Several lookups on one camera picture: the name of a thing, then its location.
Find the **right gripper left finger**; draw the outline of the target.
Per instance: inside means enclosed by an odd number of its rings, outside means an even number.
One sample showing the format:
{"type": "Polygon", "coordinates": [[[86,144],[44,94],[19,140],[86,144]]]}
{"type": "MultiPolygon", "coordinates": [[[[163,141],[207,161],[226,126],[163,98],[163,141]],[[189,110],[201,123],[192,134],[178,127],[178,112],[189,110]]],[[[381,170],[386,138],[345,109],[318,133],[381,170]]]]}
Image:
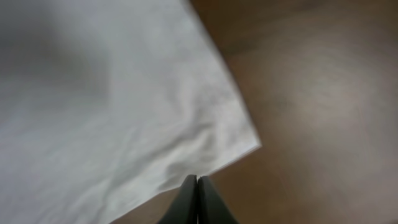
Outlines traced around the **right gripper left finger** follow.
{"type": "Polygon", "coordinates": [[[188,175],[158,224],[197,224],[197,177],[188,175]]]}

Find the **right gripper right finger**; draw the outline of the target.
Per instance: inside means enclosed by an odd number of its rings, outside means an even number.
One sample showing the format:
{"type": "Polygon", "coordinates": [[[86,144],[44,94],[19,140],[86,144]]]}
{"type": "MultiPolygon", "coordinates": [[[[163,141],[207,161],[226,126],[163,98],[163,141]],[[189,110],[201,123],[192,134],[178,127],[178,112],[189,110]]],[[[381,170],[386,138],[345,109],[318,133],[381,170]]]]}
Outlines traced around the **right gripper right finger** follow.
{"type": "Polygon", "coordinates": [[[208,176],[198,180],[200,208],[199,224],[238,224],[208,176]]]}

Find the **white t-shirt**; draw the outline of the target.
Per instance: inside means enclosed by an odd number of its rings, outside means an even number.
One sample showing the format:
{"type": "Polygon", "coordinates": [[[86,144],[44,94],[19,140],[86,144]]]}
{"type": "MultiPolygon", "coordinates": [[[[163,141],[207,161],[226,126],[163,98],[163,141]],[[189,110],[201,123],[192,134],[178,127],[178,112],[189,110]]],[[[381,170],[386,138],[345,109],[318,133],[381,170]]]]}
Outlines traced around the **white t-shirt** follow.
{"type": "Polygon", "coordinates": [[[1,1],[2,223],[110,223],[260,144],[188,1],[1,1]]]}

